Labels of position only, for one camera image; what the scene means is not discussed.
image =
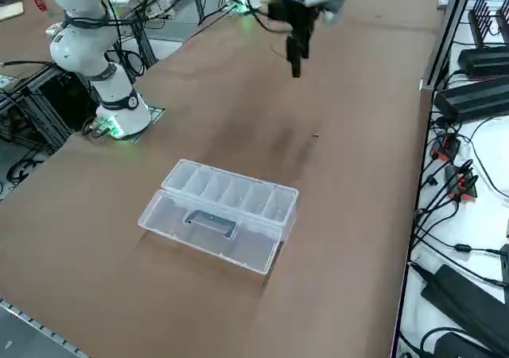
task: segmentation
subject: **brown table surface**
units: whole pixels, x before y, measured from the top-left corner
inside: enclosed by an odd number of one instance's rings
[[[0,62],[11,60],[50,61],[49,38],[46,29],[53,23],[62,21],[62,9],[54,0],[44,0],[51,13],[39,12],[33,0],[14,0],[23,2],[25,12],[21,16],[0,21]],[[25,64],[0,68],[0,74],[17,78],[30,77],[41,69],[40,65]]]
[[[298,80],[252,18],[194,37],[137,83],[167,109],[138,144],[73,136],[2,202],[0,296],[94,357],[387,356],[436,3],[348,0]],[[180,158],[300,189],[266,285],[137,225]]]

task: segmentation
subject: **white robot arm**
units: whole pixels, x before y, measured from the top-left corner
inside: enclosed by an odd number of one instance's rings
[[[66,13],[66,26],[52,40],[52,58],[63,69],[85,76],[101,97],[97,117],[111,128],[110,135],[123,138],[145,129],[150,112],[134,90],[124,68],[108,62],[107,50],[118,40],[114,22],[90,28],[73,19],[110,19],[101,0],[55,0]]]

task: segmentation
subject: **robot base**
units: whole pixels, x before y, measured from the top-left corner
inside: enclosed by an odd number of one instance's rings
[[[234,0],[231,2],[232,4],[237,5],[237,8],[231,11],[231,13],[233,14],[245,14],[246,12],[251,11],[253,8],[257,10],[260,6],[262,6],[260,0],[249,0],[249,2],[247,0],[236,0],[236,1]]]
[[[138,95],[138,107],[134,110],[108,110],[103,106],[99,106],[95,114],[96,122],[100,123],[99,131],[108,130],[109,135],[115,139],[121,139],[128,135],[137,134],[145,130],[151,120],[149,108]]]

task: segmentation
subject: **floor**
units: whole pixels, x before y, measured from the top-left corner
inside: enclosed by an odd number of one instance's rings
[[[206,1],[205,14],[217,9],[219,0]],[[181,47],[182,41],[196,31],[199,20],[194,0],[183,0],[177,9],[175,21],[167,21],[161,29],[158,23],[147,25],[153,52],[163,60]],[[124,41],[125,50],[138,51],[135,39]],[[10,167],[29,151],[24,146],[4,142],[0,139],[0,201],[14,190],[5,176]],[[38,154],[36,159],[47,158]],[[34,327],[8,313],[0,306],[0,358],[70,358],[76,356],[57,344]]]

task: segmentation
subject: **table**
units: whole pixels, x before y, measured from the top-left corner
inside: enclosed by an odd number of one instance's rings
[[[463,14],[461,22],[468,22],[467,12]],[[492,32],[496,33],[497,31],[498,26],[494,20]],[[460,43],[473,44],[474,40],[469,25],[460,24],[456,31],[454,40]],[[503,42],[503,39],[501,35],[493,36],[489,33],[485,41],[487,43],[497,43]],[[470,48],[475,48],[475,46],[461,44],[452,45],[450,50],[449,75],[459,69],[457,59],[461,50]],[[465,76],[457,75],[450,79],[449,88],[456,88],[465,84],[472,84],[474,82],[475,81],[467,81]],[[460,134],[470,138],[473,131],[477,128],[477,126],[479,126],[480,122],[481,121],[465,123],[461,127]],[[428,139],[431,140],[434,137],[436,137],[434,131],[430,130],[428,133]],[[507,141],[509,141],[509,119],[507,117],[493,119],[492,121],[482,125],[482,127],[476,132],[475,138],[473,139],[477,153],[486,170],[489,172],[490,177],[497,187],[503,192],[508,192],[509,189],[509,181],[505,174],[505,169],[509,162],[509,160],[507,160],[508,150],[506,150]],[[431,160],[429,156],[429,148],[430,147],[426,150],[424,165],[427,165]],[[451,220],[438,225],[430,233],[431,235],[438,237],[440,240],[452,245],[456,243],[467,243],[472,247],[499,250],[504,244],[508,243],[506,238],[507,224],[509,220],[507,202],[489,185],[488,179],[481,170],[479,162],[472,151],[472,147],[464,139],[461,139],[460,153],[455,160],[455,165],[461,165],[469,158],[474,161],[474,174],[480,176],[480,179],[476,183],[479,197],[474,203],[460,204],[459,212]],[[443,162],[434,162],[432,167],[426,170],[424,179],[440,167],[441,163]],[[438,180],[437,186],[431,187],[427,185],[422,190],[418,202],[418,208],[424,208],[434,197],[438,189],[445,183],[443,173],[439,173],[436,178]],[[441,208],[429,218],[429,221],[426,224],[430,226],[441,218],[450,215],[452,211],[452,205]],[[427,238],[426,241],[432,244],[439,251],[446,254],[448,257],[454,259],[467,268],[474,270],[476,273],[481,274],[484,277],[502,281],[501,261],[498,256],[476,252],[471,252],[467,255],[461,254],[460,252],[453,251],[450,248],[439,244],[431,238]],[[422,243],[420,243],[412,252],[411,258],[412,260],[417,260],[420,265],[433,273],[445,263],[465,275],[465,277],[471,279],[472,282],[495,298],[499,299],[501,302],[505,302],[502,288],[489,285],[473,278],[470,274],[465,273],[462,269],[447,262]],[[414,346],[419,346],[424,334],[431,329],[442,326],[457,327],[457,324],[421,297],[423,285],[424,284],[420,276],[418,276],[414,270],[409,269],[406,291],[403,295],[401,330],[404,336]],[[436,333],[431,336],[425,344],[426,351],[432,352],[437,339],[443,334],[444,333]]]
[[[33,0],[17,0],[23,2],[25,12],[16,18],[0,21],[2,46],[0,62],[9,60],[43,60],[50,61],[49,42],[45,30],[53,23],[64,18],[62,9],[53,1],[45,0],[52,16],[44,15],[35,6]],[[41,69],[40,65],[25,64],[0,68],[0,74],[26,78]]]
[[[166,108],[136,145],[73,135],[2,203],[2,296],[96,357],[388,355],[435,1],[349,0],[299,80],[252,18],[187,41],[136,84]],[[300,189],[266,282],[136,225],[180,158]]]

